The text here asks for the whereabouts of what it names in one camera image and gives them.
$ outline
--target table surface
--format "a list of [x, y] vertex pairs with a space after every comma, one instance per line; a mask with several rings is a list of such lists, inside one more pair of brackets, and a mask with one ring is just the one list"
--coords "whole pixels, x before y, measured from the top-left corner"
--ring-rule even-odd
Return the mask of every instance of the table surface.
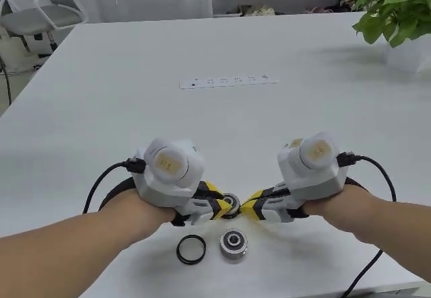
[[[383, 164], [399, 199], [431, 204], [431, 72], [384, 64], [350, 26], [358, 14], [288, 15], [79, 26], [0, 118], [0, 236], [79, 214], [94, 180], [155, 137], [190, 138], [204, 177], [242, 200], [281, 181], [277, 153], [329, 131], [341, 149]], [[181, 90], [193, 77], [279, 75], [280, 83]], [[389, 198], [367, 163], [350, 176]], [[92, 210], [128, 175], [116, 171]], [[218, 240], [237, 227], [249, 240], [239, 264]], [[207, 256], [181, 264], [175, 247], [202, 235]], [[262, 225], [241, 217], [200, 227], [165, 225], [123, 252], [83, 297], [307, 297], [344, 291], [377, 249], [321, 218]], [[358, 290], [413, 286], [388, 256]]]

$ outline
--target silver metal part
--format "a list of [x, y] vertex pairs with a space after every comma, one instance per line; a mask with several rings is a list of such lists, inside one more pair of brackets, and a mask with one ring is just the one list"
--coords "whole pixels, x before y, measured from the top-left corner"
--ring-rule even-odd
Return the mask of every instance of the silver metal part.
[[238, 229], [229, 229], [220, 238], [220, 250], [229, 260], [239, 260], [247, 253], [247, 236]]
[[234, 219], [240, 214], [241, 202], [240, 199], [234, 195], [226, 193], [224, 194], [223, 200], [228, 204], [232, 205], [230, 211], [228, 211], [225, 215], [223, 215], [223, 219]]

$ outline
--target potted plant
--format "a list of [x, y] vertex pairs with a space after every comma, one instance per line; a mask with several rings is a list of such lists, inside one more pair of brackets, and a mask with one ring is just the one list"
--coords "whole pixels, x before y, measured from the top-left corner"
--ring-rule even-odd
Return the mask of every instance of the potted plant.
[[431, 57], [431, 0], [356, 0], [366, 9], [353, 26], [374, 44], [383, 35], [389, 43], [387, 63], [404, 71], [420, 71]]

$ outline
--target hand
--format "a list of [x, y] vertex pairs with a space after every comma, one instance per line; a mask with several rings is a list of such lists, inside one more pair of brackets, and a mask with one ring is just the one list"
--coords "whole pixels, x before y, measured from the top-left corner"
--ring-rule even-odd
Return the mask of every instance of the hand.
[[361, 187], [345, 185], [342, 192], [331, 198], [306, 202], [304, 211], [309, 215], [322, 216], [337, 229], [353, 233], [358, 240], [366, 241], [362, 231], [372, 223], [381, 202], [384, 201]]
[[129, 246], [146, 239], [163, 223], [175, 218], [174, 209], [161, 209], [139, 197], [137, 190], [122, 192], [110, 200], [100, 212], [112, 223], [121, 228], [129, 240]]

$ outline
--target label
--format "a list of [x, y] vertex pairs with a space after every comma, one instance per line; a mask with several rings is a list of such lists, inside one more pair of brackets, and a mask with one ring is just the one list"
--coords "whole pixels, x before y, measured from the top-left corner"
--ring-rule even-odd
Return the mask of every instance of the label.
[[181, 168], [181, 163], [174, 158], [171, 158], [164, 153], [161, 153], [156, 160], [156, 167], [160, 168], [164, 172], [174, 176], [178, 173]]
[[310, 149], [308, 152], [308, 157], [317, 161], [320, 158], [326, 156], [328, 153], [332, 151], [331, 146], [324, 140], [317, 141], [316, 144]]
[[293, 140], [292, 143], [290, 143], [289, 148], [299, 147], [301, 145], [301, 143], [302, 143], [302, 140], [303, 139], [295, 139], [295, 140]]

